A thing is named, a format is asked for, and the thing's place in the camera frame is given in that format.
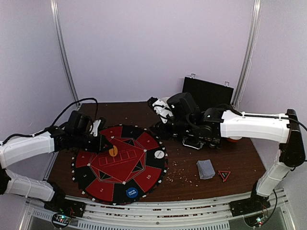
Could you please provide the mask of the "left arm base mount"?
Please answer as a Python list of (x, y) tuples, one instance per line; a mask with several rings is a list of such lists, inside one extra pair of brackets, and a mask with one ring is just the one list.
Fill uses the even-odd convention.
[(86, 204), (65, 198), (65, 193), (56, 192), (50, 201), (43, 201), (44, 208), (68, 217), (83, 217)]

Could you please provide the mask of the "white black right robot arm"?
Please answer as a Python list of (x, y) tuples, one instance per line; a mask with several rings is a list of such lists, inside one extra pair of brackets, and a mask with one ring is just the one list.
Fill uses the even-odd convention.
[(246, 200), (249, 211), (257, 211), (279, 182), (306, 160), (300, 129), (303, 124), (293, 109), (285, 114), (265, 115), (239, 112), (221, 104), (201, 111), (188, 92), (163, 99), (151, 98), (148, 104), (161, 119), (153, 127), (155, 133), (163, 139), (178, 137), (190, 148), (218, 148), (223, 138), (257, 138), (279, 144), (273, 166), (255, 183), (253, 196)]

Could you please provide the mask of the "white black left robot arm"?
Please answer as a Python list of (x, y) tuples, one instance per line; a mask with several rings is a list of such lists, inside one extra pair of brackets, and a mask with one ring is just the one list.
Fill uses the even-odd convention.
[(99, 133), (104, 123), (104, 118), (93, 121), (79, 111), (72, 111), (61, 126), (51, 125), (35, 134), (8, 137), (0, 144), (0, 193), (37, 198), (50, 202), (59, 213), (66, 212), (69, 202), (56, 184), (18, 175), (8, 170), (8, 166), (36, 155), (70, 148), (95, 153), (112, 149), (113, 145)]

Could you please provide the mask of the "blue small blind button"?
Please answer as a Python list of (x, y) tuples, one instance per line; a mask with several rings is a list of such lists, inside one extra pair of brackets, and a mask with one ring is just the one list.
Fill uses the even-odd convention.
[(138, 189), (135, 187), (130, 187), (126, 190), (126, 196), (128, 198), (136, 198), (138, 196)]

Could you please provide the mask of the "orange big blind button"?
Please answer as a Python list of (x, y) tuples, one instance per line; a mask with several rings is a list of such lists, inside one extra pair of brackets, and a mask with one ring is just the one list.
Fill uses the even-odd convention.
[(109, 149), (108, 152), (111, 157), (115, 157), (118, 154), (118, 149), (116, 146), (113, 146), (113, 148)]

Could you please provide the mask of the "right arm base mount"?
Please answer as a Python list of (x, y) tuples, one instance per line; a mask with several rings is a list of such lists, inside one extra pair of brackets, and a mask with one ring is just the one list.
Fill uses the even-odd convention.
[(233, 217), (241, 216), (257, 211), (261, 211), (263, 207), (270, 208), (271, 204), (267, 197), (255, 196), (229, 203), (229, 207)]

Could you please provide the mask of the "white dealer button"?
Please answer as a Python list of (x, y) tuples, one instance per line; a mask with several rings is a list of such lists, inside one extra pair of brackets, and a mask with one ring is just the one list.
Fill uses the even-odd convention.
[(162, 159), (165, 157), (165, 152), (162, 151), (162, 150), (157, 150), (155, 153), (154, 153), (154, 158), (155, 159)]

